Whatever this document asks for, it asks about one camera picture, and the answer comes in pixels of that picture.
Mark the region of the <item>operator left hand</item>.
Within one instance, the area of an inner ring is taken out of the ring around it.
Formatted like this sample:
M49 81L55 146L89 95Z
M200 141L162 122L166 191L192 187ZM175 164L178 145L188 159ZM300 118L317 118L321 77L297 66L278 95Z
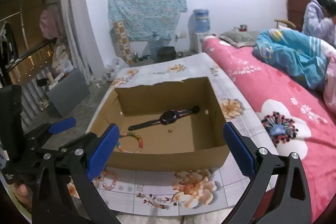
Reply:
M15 197L19 203L27 210L31 211L32 208L32 198L30 196L29 188L25 184L15 183L10 186Z

